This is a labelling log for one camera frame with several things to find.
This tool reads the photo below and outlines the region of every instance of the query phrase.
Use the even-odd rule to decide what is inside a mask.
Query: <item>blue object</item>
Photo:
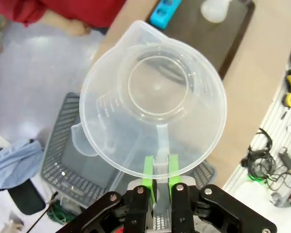
[[[36,175],[44,154],[38,141],[18,140],[0,151],[0,189],[12,188]]]
[[[165,29],[182,0],[161,0],[150,17],[150,23]]]

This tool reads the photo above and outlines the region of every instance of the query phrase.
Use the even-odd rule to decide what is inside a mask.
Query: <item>clear plastic measuring cup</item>
[[[87,75],[80,116],[87,139],[108,163],[134,176],[168,178],[214,149],[226,96],[202,54],[136,21]],[[153,173],[144,170],[149,158]]]
[[[71,134],[73,146],[78,150],[78,152],[86,156],[98,155],[87,140],[81,123],[71,126]]]

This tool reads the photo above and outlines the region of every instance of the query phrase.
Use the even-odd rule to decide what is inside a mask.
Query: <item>person's arm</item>
[[[85,23],[76,19],[67,19],[49,9],[45,11],[37,22],[59,28],[69,35],[84,35],[91,32],[91,28]]]
[[[25,25],[44,23],[59,28],[70,35],[90,33],[90,28],[83,22],[67,19],[46,8],[39,0],[0,0],[0,14]]]

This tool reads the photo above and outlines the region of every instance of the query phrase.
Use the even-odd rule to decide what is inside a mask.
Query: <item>screw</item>
[[[112,194],[110,196],[110,201],[115,201],[117,199],[117,196],[115,194]]]
[[[263,230],[262,230],[262,233],[271,233],[271,230],[270,230],[270,229],[267,229],[267,228],[265,228],[265,229],[263,229]]]
[[[138,188],[137,193],[142,194],[143,192],[144,192],[144,188],[142,187]]]
[[[178,185],[176,186],[176,189],[177,189],[178,191],[182,191],[182,190],[184,189],[184,187],[183,187],[183,185],[178,184]]]
[[[210,195],[212,193],[212,190],[210,188],[205,189],[206,195]]]

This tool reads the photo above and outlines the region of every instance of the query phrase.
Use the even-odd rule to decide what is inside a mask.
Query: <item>red shirt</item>
[[[28,25],[50,9],[92,27],[105,28],[110,27],[124,3],[125,0],[0,0],[0,14]]]

